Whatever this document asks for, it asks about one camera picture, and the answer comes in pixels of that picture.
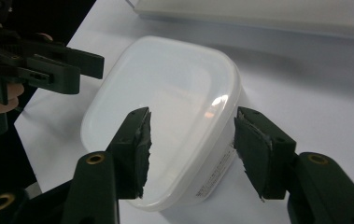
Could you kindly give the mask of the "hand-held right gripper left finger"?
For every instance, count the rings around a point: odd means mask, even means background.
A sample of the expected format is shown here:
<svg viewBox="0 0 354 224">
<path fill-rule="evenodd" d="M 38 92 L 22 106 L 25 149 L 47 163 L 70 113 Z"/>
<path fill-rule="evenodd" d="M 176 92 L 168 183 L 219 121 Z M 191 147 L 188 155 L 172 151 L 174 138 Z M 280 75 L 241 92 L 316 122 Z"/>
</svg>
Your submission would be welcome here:
<svg viewBox="0 0 354 224">
<path fill-rule="evenodd" d="M 150 120 L 148 107 L 131 111 L 106 149 L 113 156 L 119 199 L 134 200 L 143 197 L 149 171 Z"/>
</svg>

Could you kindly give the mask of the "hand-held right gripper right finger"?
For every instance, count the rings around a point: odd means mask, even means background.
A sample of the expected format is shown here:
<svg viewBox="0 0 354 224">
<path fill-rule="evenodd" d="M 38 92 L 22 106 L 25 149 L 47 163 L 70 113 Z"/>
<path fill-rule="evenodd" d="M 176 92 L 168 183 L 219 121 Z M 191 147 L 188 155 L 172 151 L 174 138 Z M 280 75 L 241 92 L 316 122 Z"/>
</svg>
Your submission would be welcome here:
<svg viewBox="0 0 354 224">
<path fill-rule="evenodd" d="M 234 118 L 234 148 L 259 197 L 282 200 L 284 168 L 293 161 L 296 142 L 259 111 L 239 106 Z"/>
</svg>

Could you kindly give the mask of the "white plastic lidded container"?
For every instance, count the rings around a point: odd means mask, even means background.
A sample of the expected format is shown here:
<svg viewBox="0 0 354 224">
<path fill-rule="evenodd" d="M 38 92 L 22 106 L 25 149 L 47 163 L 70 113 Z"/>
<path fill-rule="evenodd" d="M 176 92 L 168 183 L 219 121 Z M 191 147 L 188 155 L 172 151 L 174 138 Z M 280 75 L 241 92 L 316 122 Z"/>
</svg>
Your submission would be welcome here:
<svg viewBox="0 0 354 224">
<path fill-rule="evenodd" d="M 127 114 L 151 112 L 148 181 L 132 206 L 157 212 L 205 200 L 236 155 L 234 114 L 242 87 L 224 53 L 155 36 L 135 41 L 86 112 L 81 141 L 104 149 Z"/>
</svg>

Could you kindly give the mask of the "white wire rack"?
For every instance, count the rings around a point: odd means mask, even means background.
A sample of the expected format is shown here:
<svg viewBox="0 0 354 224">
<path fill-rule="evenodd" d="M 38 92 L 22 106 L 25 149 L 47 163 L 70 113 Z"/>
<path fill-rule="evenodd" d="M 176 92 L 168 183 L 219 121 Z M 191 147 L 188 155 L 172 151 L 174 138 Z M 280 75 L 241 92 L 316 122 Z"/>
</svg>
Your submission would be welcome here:
<svg viewBox="0 0 354 224">
<path fill-rule="evenodd" d="M 125 0 L 141 16 L 354 39 L 354 0 Z"/>
</svg>

